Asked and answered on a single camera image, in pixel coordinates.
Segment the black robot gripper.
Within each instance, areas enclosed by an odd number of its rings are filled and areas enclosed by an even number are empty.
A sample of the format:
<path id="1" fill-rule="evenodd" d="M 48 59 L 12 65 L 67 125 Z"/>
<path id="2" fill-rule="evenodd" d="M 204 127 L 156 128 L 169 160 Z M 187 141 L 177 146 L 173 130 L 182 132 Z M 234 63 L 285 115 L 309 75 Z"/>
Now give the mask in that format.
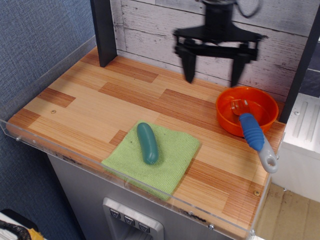
<path id="1" fill-rule="evenodd" d="M 192 83 L 195 77 L 196 57 L 232 59 L 231 87 L 235 87 L 245 64 L 258 57 L 258 45 L 263 35 L 241 29 L 232 18 L 237 1 L 204 1 L 204 24 L 178 28 L 175 53 L 181 58 L 185 80 Z"/>

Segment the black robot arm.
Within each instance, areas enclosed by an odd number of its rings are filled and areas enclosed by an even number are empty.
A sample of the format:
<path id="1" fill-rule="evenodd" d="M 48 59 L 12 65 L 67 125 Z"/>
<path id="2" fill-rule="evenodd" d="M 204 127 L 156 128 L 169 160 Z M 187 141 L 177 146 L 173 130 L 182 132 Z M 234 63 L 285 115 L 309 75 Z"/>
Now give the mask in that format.
<path id="1" fill-rule="evenodd" d="M 185 80 L 195 77 L 198 56 L 232 60 L 230 85 L 238 84 L 245 65 L 258 58 L 258 45 L 264 36 L 241 29 L 232 21 L 235 0 L 205 0 L 204 24 L 178 28 L 175 53 L 180 57 Z"/>

